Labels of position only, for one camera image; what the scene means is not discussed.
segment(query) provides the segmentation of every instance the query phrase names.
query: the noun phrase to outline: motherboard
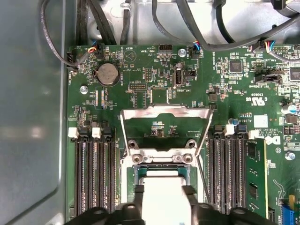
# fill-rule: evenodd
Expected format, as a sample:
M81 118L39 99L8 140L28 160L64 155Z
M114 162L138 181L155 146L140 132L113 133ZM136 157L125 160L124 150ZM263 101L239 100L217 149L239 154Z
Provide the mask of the motherboard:
M71 48L69 60L88 48ZM298 49L273 52L297 59ZM69 67L66 219L95 206L114 211L164 171L222 213L240 206L298 222L299 101L300 63L263 50L101 46Z

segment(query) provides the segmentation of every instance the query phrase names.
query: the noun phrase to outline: screw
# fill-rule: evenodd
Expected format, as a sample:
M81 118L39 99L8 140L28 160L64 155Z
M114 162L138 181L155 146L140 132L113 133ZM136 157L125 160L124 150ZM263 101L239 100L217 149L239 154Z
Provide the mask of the screw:
M87 86L83 85L80 87L80 93L82 93L83 95L86 95L89 92L89 89Z
M185 163L191 163L193 161L193 157L191 154L185 154L183 156L183 162Z
M132 160L133 160L134 163L139 164L143 161L143 157L140 154L134 154L132 156Z
M286 160L294 160L296 158L295 153L291 152L291 151L287 151L285 153L285 159Z
M241 209L236 209L236 210L234 210L234 213L236 213L236 214L245 214L246 212L244 210L241 210Z
M182 69L183 68L182 63L181 62L176 63L176 68L177 69Z
M178 55L179 55L179 57L182 57L182 58L186 57L187 51L184 48L181 48L178 50Z

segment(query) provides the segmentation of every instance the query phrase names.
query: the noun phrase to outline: blue connector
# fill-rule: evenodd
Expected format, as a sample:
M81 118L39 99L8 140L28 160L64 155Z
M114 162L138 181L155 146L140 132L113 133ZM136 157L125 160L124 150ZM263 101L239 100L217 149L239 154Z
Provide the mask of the blue connector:
M295 212L288 205L282 205L282 225L294 225Z

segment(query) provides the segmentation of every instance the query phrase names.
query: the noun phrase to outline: dimm slot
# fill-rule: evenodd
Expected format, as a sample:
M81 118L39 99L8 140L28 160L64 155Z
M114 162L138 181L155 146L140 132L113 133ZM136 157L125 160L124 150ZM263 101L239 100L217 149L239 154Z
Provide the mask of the dimm slot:
M98 164L97 164L97 176L98 176L98 187L97 187L97 195L98 195L98 206L106 208L106 191L105 191L105 167L106 167L106 158L105 158L105 143L99 142L98 144Z
M243 136L237 138L237 156L236 156L236 183L237 183L237 206L245 207L245 139Z
M81 198L80 198L80 189L81 189L81 142L75 142L75 202L74 202L74 209L75 209L75 216L79 215Z
M105 144L108 152L108 211L111 213L116 207L116 149L115 143Z
M214 180L215 180L215 185L214 185L214 198L216 202L216 207L217 210L220 211L220 138L219 136L215 136L214 140Z
M78 216L89 208L88 149L87 138L75 145L75 214Z
M208 145L208 191L211 198L211 203L216 204L216 199L214 197L214 139L209 139L209 145Z
M230 209L233 208L234 204L233 203L233 178L232 178L232 173L233 173L233 165L232 165L232 154L233 154L233 142L232 142L232 137L230 136L229 138L225 138L226 145L225 145L225 202L226 202L226 212L229 214Z
M229 164L229 189L230 189L230 205L232 208L236 207L236 169L235 169L235 162L236 162L236 140L232 138L228 140L230 143L230 149L228 151L228 164Z
M220 139L220 149L219 149L219 169L220 169L220 208L222 213L227 212L226 201L225 201L225 139Z
M93 208L98 206L97 198L97 165L98 165L98 141L93 140L90 142L89 149L89 207Z

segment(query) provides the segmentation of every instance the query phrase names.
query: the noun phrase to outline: gray metal panel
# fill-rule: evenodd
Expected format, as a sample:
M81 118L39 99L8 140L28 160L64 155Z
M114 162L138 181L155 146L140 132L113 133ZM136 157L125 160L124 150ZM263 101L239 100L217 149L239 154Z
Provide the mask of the gray metal panel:
M75 2L52 0L51 36L63 49L74 38ZM41 225L65 211L63 76L38 22L39 0L0 7L0 224Z
M157 16L164 27L173 35L187 41L194 41L184 24L175 0L157 0ZM122 9L124 0L106 0L101 5L106 16L112 22L117 42L123 27ZM151 15L152 0L133 0L129 44L159 44L170 43L156 28ZM221 36L217 23L216 12L212 7L213 0L188 0L194 18L200 31L210 44L222 44L226 41ZM294 10L300 10L300 1L289 4ZM88 31L90 39L97 39L98 30L94 19L89 14ZM269 0L227 0L223 8L225 26L235 40L243 40L264 33L287 20L286 17L275 11ZM278 33L271 39L279 43L299 43L297 36L300 34L299 22L288 29Z

